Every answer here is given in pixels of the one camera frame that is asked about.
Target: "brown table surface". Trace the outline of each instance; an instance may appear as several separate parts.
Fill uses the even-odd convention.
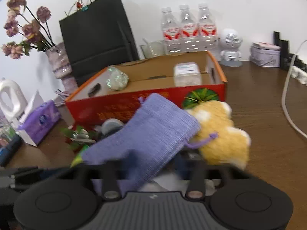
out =
[[[242,67],[223,67],[228,79],[227,103],[236,127],[252,139],[248,171],[285,191],[294,203],[287,230],[307,228],[307,141],[287,122],[281,108],[286,72],[244,62]],[[307,132],[307,87],[291,79],[287,106],[296,125]],[[53,128],[39,148],[23,145],[8,167],[70,164],[74,154],[64,143],[60,129]]]

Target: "white label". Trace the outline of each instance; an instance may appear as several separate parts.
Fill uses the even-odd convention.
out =
[[[187,23],[182,27],[182,37],[192,37],[198,35],[196,23]]]
[[[163,35],[166,41],[177,40],[180,38],[180,28],[170,27],[163,31]]]
[[[214,23],[203,23],[199,25],[201,36],[216,35],[216,25]]]
[[[175,67],[175,76],[190,73],[199,73],[199,68],[197,64],[188,64]]]

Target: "white cable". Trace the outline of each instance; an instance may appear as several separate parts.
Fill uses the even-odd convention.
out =
[[[284,111],[284,114],[288,120],[288,122],[291,124],[291,126],[298,132],[300,133],[303,137],[307,138],[307,135],[300,130],[300,128],[298,128],[292,121],[291,117],[289,116],[289,113],[288,113],[288,110],[287,110],[287,107],[286,107],[286,95],[287,95],[287,90],[288,90],[288,85],[289,85],[289,80],[290,80],[290,77],[291,77],[291,69],[292,69],[292,66],[294,65],[294,61],[296,59],[296,56],[298,54],[298,52],[300,51],[301,47],[303,46],[303,44],[305,44],[305,42],[307,42],[307,40],[305,40],[301,45],[300,47],[298,48],[298,50],[296,51],[295,55],[293,55],[292,57],[292,60],[291,60],[291,64],[290,64],[290,67],[289,67],[289,71],[288,71],[288,74],[287,74],[287,77],[286,77],[286,81],[285,81],[285,86],[284,86],[284,90],[282,92],[282,96],[281,96],[281,105],[282,105],[282,109]]]

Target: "red and white label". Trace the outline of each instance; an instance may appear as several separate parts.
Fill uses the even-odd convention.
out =
[[[182,27],[182,37],[192,37],[198,35],[196,23],[187,23]]]
[[[180,38],[180,28],[179,27],[170,27],[163,32],[164,39],[166,41],[177,40]]]
[[[199,29],[201,32],[201,36],[216,35],[215,24],[210,24],[210,23],[200,24]]]

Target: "power strip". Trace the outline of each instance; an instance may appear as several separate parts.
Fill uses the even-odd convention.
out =
[[[298,82],[307,86],[307,72],[303,71],[302,69],[296,66],[292,66],[291,77],[297,79]]]

